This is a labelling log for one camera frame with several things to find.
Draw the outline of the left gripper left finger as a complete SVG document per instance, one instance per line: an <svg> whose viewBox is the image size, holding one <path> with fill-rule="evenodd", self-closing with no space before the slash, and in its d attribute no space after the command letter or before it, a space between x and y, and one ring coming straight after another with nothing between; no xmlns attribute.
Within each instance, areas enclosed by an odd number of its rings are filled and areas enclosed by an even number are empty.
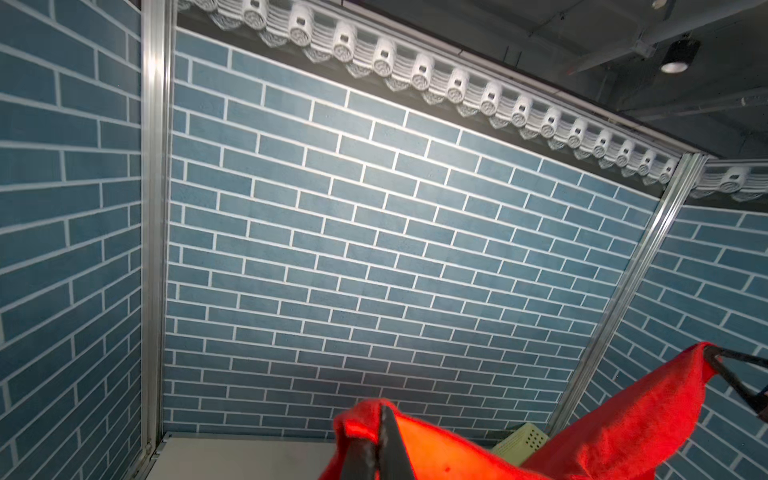
<svg viewBox="0 0 768 480"><path fill-rule="evenodd" d="M376 445L366 439L354 439L347 448L340 480L376 480Z"/></svg>

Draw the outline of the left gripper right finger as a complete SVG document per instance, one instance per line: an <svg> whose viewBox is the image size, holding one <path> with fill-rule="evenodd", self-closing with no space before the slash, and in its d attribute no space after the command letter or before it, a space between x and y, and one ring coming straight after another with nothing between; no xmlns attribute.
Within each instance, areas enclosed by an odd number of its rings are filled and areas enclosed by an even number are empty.
<svg viewBox="0 0 768 480"><path fill-rule="evenodd" d="M397 418L389 406L380 409L379 473L382 480L415 480Z"/></svg>

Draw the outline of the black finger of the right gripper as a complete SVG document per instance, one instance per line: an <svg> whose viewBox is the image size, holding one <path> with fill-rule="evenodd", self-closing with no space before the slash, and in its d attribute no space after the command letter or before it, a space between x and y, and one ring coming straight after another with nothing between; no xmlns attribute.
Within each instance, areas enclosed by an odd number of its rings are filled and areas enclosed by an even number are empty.
<svg viewBox="0 0 768 480"><path fill-rule="evenodd" d="M767 359L714 345L706 346L703 355L707 364L716 372L716 374L724 379L724 381L753 411L757 418L766 423L767 388L763 388L760 392L753 392L750 390L741 379L725 365L724 359L750 364L764 370L767 369Z"/></svg>

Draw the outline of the pale green plastic basket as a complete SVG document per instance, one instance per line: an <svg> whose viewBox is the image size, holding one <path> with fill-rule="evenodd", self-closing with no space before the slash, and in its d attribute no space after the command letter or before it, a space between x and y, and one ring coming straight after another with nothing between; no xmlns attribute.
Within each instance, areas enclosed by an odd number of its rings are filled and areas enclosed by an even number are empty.
<svg viewBox="0 0 768 480"><path fill-rule="evenodd" d="M533 423L516 428L491 449L491 453L514 466L521 466L549 441L549 436Z"/></svg>

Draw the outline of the red t-shirt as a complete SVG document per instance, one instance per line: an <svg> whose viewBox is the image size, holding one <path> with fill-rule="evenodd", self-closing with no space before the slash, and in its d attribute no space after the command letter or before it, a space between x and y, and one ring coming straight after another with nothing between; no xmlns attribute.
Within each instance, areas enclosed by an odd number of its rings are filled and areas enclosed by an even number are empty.
<svg viewBox="0 0 768 480"><path fill-rule="evenodd" d="M458 435L401 413L386 399L365 400L334 420L336 451L322 472L339 479L356 441L383 444L391 410L417 479L652 479L696 427L714 369L709 343L695 344L620 391L514 466Z"/></svg>

